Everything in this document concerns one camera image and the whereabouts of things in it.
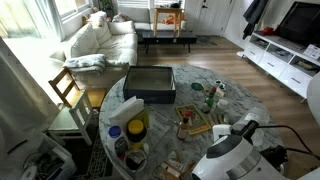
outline wooden floor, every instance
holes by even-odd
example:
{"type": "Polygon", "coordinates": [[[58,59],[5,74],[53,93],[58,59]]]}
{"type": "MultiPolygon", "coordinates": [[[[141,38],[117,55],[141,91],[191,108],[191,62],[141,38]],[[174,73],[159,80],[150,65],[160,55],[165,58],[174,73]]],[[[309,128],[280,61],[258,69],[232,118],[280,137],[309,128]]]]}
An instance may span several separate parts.
{"type": "MultiPolygon", "coordinates": [[[[277,124],[293,127],[309,148],[320,155],[320,126],[314,120],[307,102],[285,85],[267,75],[248,59],[236,55],[238,46],[222,37],[213,37],[217,46],[191,45],[191,53],[182,45],[150,45],[145,54],[143,45],[138,47],[138,65],[189,64],[219,72],[246,87],[268,108],[277,124]]],[[[281,130],[286,147],[305,150],[296,136],[289,130],[281,130]]],[[[286,176],[297,179],[320,162],[312,156],[288,152],[286,176]]]]}

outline television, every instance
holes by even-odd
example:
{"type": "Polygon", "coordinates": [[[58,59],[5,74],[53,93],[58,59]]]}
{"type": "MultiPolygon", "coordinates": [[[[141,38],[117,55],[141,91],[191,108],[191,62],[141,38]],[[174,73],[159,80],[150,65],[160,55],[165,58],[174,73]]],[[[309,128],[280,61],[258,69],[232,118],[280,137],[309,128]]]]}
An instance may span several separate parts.
{"type": "Polygon", "coordinates": [[[320,44],[320,4],[294,2],[275,35],[303,47],[320,44]]]}

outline blue cap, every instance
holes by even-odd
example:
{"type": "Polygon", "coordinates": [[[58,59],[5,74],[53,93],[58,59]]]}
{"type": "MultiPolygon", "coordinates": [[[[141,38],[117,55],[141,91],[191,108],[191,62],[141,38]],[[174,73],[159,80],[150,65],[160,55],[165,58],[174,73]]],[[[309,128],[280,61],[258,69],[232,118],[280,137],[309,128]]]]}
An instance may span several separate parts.
{"type": "Polygon", "coordinates": [[[121,128],[119,126],[112,126],[109,129],[108,133],[109,133],[109,136],[112,137],[112,138],[119,137],[120,134],[121,134],[121,128]]]}

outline green bottle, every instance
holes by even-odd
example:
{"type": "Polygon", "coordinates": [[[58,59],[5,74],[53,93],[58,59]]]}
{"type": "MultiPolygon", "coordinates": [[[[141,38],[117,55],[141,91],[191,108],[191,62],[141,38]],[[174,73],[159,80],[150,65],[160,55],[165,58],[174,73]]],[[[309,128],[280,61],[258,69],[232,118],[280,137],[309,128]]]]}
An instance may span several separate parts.
{"type": "Polygon", "coordinates": [[[211,88],[211,92],[209,94],[209,97],[207,97],[204,102],[203,102],[203,105],[202,105],[202,108],[201,108],[201,111],[205,114],[208,114],[214,104],[214,94],[216,93],[217,91],[217,88],[216,87],[212,87],[211,88]]]}

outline curtain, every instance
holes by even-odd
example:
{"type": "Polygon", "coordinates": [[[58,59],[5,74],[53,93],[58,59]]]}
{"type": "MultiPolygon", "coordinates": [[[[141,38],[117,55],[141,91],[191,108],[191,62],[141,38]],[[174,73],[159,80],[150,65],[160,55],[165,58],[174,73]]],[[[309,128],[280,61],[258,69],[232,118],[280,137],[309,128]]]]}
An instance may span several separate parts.
{"type": "Polygon", "coordinates": [[[43,38],[61,42],[65,39],[60,14],[53,0],[24,0],[43,38]]]}
{"type": "Polygon", "coordinates": [[[2,38],[0,83],[0,152],[9,152],[22,141],[48,129],[58,108],[2,38]]]}

